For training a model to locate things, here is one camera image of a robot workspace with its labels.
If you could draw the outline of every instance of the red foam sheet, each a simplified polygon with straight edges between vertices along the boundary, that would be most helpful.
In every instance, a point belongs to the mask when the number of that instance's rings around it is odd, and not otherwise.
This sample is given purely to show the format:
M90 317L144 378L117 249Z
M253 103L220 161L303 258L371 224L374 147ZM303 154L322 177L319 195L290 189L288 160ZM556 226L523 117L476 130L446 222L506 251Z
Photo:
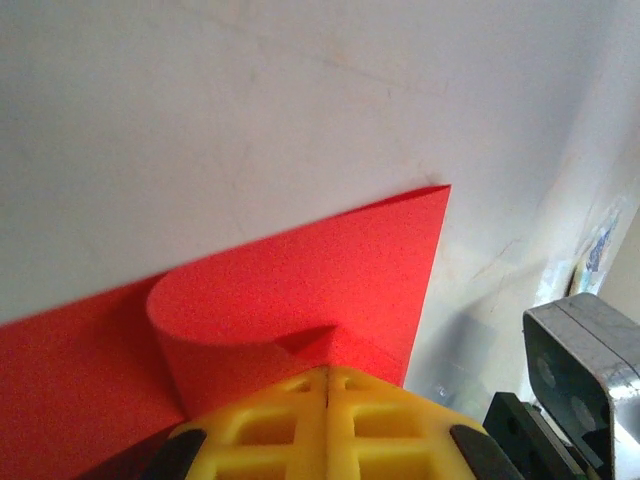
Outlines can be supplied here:
M448 195L417 190L167 274L147 311L189 414L322 364L402 385Z
M3 326L0 477L129 468L119 452L317 365L401 385L448 195L416 190Z

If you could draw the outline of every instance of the red foam cutout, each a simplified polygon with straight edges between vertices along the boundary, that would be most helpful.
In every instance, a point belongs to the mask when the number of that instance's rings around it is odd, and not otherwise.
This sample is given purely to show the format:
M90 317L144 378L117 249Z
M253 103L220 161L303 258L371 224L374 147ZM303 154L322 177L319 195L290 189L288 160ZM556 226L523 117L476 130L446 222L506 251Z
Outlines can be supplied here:
M401 385L448 195L409 192L0 328L2 475L75 477L184 421L181 406L317 365Z
M322 364L402 385L448 195L409 192L167 274L147 311L188 413Z

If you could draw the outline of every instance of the yellow plastic part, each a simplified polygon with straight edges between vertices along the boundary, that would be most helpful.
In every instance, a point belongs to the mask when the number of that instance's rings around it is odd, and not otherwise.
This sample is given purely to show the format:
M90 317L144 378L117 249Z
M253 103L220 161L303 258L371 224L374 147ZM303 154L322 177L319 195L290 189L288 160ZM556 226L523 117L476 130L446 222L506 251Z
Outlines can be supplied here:
M475 480L473 420L360 371L319 367L178 427L207 432L187 480Z

